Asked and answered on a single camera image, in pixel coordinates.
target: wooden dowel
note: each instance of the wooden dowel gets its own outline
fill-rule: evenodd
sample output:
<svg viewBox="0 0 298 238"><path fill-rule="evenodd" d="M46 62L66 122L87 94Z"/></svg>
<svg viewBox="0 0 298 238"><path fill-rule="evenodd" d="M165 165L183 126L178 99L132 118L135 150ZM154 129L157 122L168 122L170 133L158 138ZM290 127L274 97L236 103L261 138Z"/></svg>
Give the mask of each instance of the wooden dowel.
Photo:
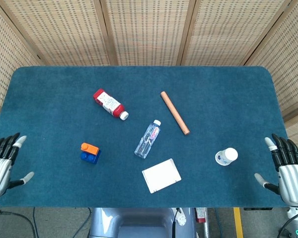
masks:
<svg viewBox="0 0 298 238"><path fill-rule="evenodd" d="M183 131L183 133L185 135L189 134L190 133L189 128L186 126L186 124L182 120L180 114L178 113L178 111L174 107L174 105L171 102L170 98L168 97L167 93L163 91L163 92L160 93L160 95L161 95L162 99L164 100L165 104L167 105L167 107L169 108L170 112L172 113L173 117L175 118L175 120L179 124L179 126L180 126L181 130Z"/></svg>

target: gray floor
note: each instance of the gray floor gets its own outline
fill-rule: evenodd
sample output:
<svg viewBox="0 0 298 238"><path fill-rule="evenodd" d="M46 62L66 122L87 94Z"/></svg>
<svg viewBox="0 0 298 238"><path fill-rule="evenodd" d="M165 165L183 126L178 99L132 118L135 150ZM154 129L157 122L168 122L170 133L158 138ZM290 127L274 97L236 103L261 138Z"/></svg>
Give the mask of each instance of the gray floor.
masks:
<svg viewBox="0 0 298 238"><path fill-rule="evenodd" d="M17 212L32 222L32 207L4 207L2 210ZM232 208L218 208L223 238L235 238L235 224ZM212 238L220 238L220 230L213 208L208 209L210 233ZM88 217L87 208L36 208L35 218L40 238L71 238ZM245 238L274 238L278 229L287 220L285 208L272 211L241 211L243 234ZM78 233L77 238L86 238L90 220ZM200 238L203 238L203 226L197 225ZM0 215L0 238L31 238L30 225L22 218L13 215Z"/></svg>

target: clear plastic bottle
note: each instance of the clear plastic bottle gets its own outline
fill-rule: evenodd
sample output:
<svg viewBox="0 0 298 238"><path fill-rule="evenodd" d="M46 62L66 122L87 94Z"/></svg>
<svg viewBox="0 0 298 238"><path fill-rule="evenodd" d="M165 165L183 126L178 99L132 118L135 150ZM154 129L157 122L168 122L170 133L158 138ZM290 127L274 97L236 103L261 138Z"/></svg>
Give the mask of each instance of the clear plastic bottle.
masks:
<svg viewBox="0 0 298 238"><path fill-rule="evenodd" d="M155 139L157 138L160 132L160 125L160 121L154 120L154 122L148 126L144 136L141 138L139 145L135 150L135 155L138 155L143 159L147 157L147 154L149 153L152 144L154 143Z"/></svg>

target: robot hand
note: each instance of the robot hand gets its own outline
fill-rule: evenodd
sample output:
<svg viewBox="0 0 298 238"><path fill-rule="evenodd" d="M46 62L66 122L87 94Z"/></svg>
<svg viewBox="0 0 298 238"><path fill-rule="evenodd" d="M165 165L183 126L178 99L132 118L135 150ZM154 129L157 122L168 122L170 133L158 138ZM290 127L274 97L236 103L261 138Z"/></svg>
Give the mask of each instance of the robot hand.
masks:
<svg viewBox="0 0 298 238"><path fill-rule="evenodd" d="M272 134L277 144L266 137L265 142L272 153L275 169L279 178L279 186L255 174L257 181L264 187L280 195L289 206L298 207L298 147L291 141Z"/></svg>
<svg viewBox="0 0 298 238"><path fill-rule="evenodd" d="M30 172L20 180L10 181L12 166L19 149L26 139L26 136L22 136L17 140L19 135L20 133L17 133L6 139L0 139L0 196L2 196L8 188L26 184L34 175L33 172Z"/></svg>

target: white container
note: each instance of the white container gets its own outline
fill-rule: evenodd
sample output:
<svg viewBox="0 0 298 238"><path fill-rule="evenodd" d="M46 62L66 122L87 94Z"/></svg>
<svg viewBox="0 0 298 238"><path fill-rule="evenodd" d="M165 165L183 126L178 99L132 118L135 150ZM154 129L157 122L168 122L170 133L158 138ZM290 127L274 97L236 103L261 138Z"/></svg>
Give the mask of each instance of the white container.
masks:
<svg viewBox="0 0 298 238"><path fill-rule="evenodd" d="M229 165L237 159L238 153L234 148L227 148L217 152L215 161L223 166Z"/></svg>

